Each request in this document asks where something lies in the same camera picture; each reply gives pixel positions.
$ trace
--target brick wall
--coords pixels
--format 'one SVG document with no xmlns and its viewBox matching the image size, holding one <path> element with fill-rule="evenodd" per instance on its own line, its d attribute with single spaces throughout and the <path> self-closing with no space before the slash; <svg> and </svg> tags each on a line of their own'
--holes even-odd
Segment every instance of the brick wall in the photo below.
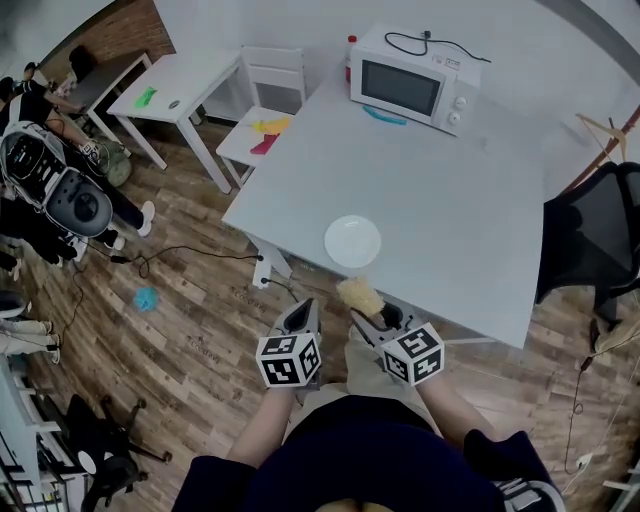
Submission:
<svg viewBox="0 0 640 512">
<path fill-rule="evenodd" d="M 98 62 L 133 50 L 146 50 L 152 61 L 175 53 L 153 0 L 116 0 L 47 56 L 44 76 L 62 82 L 71 70 L 69 52 L 80 44 Z"/>
</svg>

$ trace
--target microwave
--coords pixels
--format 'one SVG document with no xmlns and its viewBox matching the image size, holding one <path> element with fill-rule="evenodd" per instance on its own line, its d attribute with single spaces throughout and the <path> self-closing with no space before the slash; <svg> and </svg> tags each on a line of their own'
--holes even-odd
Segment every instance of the microwave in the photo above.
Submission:
<svg viewBox="0 0 640 512">
<path fill-rule="evenodd" d="M 424 37 L 375 25 L 351 49 L 351 99 L 459 135 L 480 89 L 480 62 L 443 43 L 429 43 L 426 55 L 409 55 L 387 43 L 390 32 Z M 413 53 L 425 48 L 423 40 L 394 37 L 392 42 Z"/>
</svg>

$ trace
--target beige pants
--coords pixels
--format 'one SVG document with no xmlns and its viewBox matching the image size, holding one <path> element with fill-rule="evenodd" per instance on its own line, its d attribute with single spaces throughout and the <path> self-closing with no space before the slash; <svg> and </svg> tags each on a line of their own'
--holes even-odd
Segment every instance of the beige pants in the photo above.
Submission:
<svg viewBox="0 0 640 512">
<path fill-rule="evenodd" d="M 57 340 L 48 335 L 43 322 L 0 319 L 0 354 L 32 354 L 56 344 Z"/>
<path fill-rule="evenodd" d="M 378 359 L 376 352 L 364 340 L 355 338 L 355 336 L 350 337 L 344 348 L 348 372 L 346 384 L 325 384 L 318 391 L 309 393 L 300 412 L 291 419 L 287 435 L 319 407 L 343 396 L 360 395 L 392 398 L 402 402 L 423 418 L 436 434 L 441 436 L 438 426 L 422 403 L 418 392 L 412 387 L 403 386 L 391 379 L 376 363 Z"/>
</svg>

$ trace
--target blue toy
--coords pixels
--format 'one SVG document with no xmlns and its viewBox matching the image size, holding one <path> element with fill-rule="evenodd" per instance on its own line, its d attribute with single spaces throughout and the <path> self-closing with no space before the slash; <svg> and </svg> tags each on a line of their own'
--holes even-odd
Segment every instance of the blue toy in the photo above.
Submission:
<svg viewBox="0 0 640 512">
<path fill-rule="evenodd" d="M 153 311 L 158 304 L 158 292 L 155 288 L 139 288 L 134 302 L 140 311 Z"/>
</svg>

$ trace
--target black office chair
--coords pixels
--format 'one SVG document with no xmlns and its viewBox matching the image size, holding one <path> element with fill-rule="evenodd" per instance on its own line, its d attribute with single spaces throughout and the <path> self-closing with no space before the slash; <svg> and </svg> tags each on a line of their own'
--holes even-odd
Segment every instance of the black office chair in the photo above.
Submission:
<svg viewBox="0 0 640 512">
<path fill-rule="evenodd" d="M 48 411 L 57 410 L 50 398 L 47 397 L 45 402 Z M 82 501 L 81 512 L 95 510 L 100 498 L 105 498 L 105 506 L 108 507 L 116 492 L 121 489 L 131 492 L 133 484 L 148 478 L 147 473 L 139 470 L 130 451 L 164 463 L 169 463 L 172 458 L 169 452 L 159 456 L 129 440 L 138 411 L 146 407 L 144 400 L 139 400 L 131 410 L 124 426 L 113 419 L 109 404 L 109 397 L 100 401 L 105 415 L 105 419 L 100 419 L 82 398 L 73 395 L 65 416 L 59 412 L 50 415 L 60 425 L 64 446 L 77 459 L 78 465 L 93 476 L 93 484 Z"/>
<path fill-rule="evenodd" d="M 610 162 L 545 203 L 537 303 L 555 288 L 593 286 L 594 312 L 609 330 L 619 323 L 613 299 L 630 291 L 640 268 L 640 209 L 629 185 L 638 180 L 640 205 L 638 172 L 638 164 Z"/>
</svg>

